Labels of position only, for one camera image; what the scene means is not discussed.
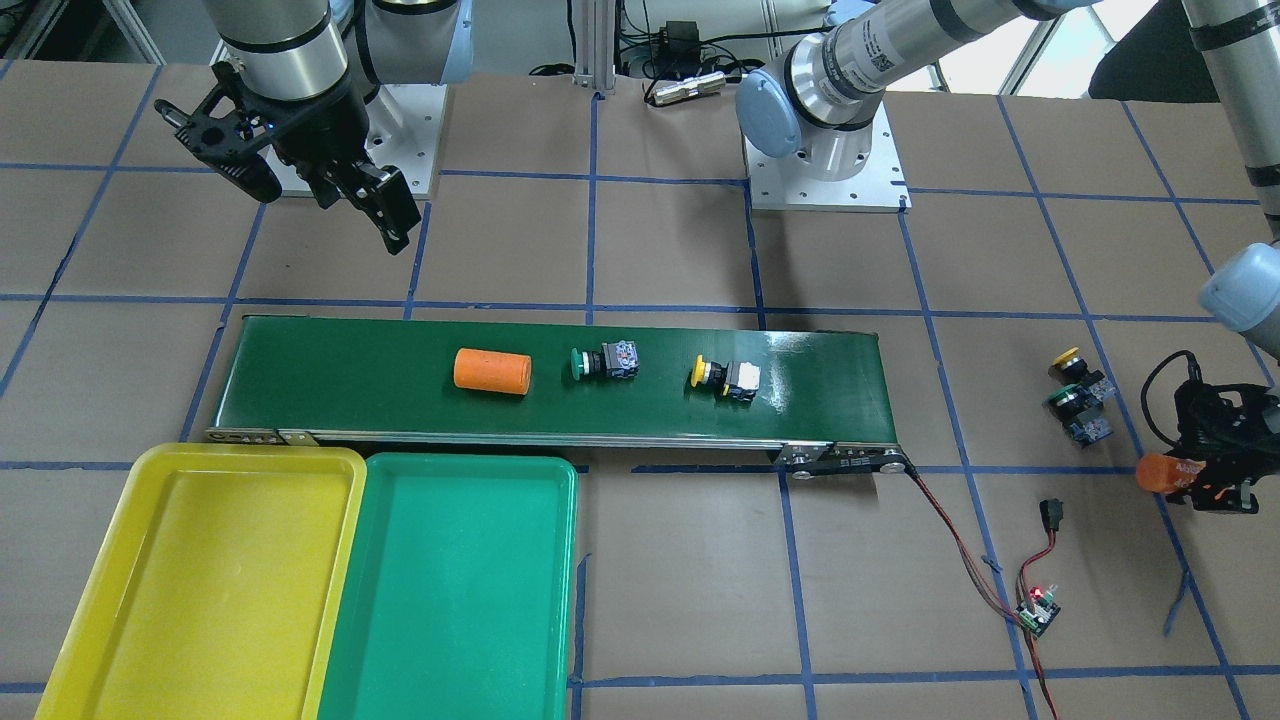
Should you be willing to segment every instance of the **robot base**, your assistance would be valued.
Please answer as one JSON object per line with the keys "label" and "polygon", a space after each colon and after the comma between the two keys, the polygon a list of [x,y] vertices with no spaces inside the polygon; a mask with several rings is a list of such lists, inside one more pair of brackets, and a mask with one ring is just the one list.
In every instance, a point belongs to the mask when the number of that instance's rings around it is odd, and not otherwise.
{"label": "robot base", "polygon": [[819,181],[801,173],[794,156],[769,158],[744,141],[751,178],[751,206],[758,210],[833,210],[896,213],[911,206],[902,161],[888,127],[884,106],[873,120],[876,142],[861,172],[846,181]]}
{"label": "robot base", "polygon": [[[410,191],[417,200],[430,200],[431,181],[444,128],[444,99],[448,88],[439,85],[387,85],[403,114],[404,124],[385,142],[369,142],[366,149],[378,167],[396,165],[404,173]],[[375,138],[376,132],[370,132]],[[293,168],[280,163],[275,151],[268,149],[266,161],[280,178],[284,197],[311,197],[311,188],[298,178]]]}

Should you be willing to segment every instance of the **yellow bin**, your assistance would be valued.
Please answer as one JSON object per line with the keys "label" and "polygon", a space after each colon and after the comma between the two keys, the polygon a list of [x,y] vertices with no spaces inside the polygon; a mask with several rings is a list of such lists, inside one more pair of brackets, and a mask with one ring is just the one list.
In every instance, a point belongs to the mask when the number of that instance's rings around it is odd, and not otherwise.
{"label": "yellow bin", "polygon": [[364,487],[343,448],[146,452],[36,717],[314,719]]}

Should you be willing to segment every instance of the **silver cable connector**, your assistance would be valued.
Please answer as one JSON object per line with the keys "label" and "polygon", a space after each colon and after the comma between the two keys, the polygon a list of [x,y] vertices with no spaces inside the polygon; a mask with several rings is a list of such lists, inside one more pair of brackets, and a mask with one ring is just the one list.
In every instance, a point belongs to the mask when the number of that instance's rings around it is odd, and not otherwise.
{"label": "silver cable connector", "polygon": [[682,100],[692,100],[703,95],[719,92],[724,87],[724,73],[716,70],[705,76],[682,79],[675,85],[668,85],[653,94],[653,104],[662,108]]}

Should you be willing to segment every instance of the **green conveyor belt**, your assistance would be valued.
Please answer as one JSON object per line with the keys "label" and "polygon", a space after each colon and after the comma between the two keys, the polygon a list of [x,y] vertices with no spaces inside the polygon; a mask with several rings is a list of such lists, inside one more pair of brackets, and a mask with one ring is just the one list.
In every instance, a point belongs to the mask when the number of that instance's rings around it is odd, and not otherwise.
{"label": "green conveyor belt", "polygon": [[[572,379],[571,347],[618,340],[637,345],[635,378]],[[454,387],[460,347],[532,356],[529,395]],[[691,388],[698,355],[759,365],[758,397]],[[248,316],[209,437],[271,442],[283,430],[527,446],[897,445],[873,334]]]}

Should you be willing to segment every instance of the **orange cylinder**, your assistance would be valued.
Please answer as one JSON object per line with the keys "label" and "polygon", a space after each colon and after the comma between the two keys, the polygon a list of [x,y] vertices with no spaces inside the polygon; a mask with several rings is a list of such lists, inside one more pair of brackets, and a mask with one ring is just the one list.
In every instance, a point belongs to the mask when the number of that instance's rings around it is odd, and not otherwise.
{"label": "orange cylinder", "polygon": [[453,357],[453,384],[466,389],[527,395],[534,359],[463,347]]}
{"label": "orange cylinder", "polygon": [[1189,488],[1203,469],[1204,464],[1198,460],[1147,455],[1138,461],[1138,486],[1148,492],[1169,495]]}

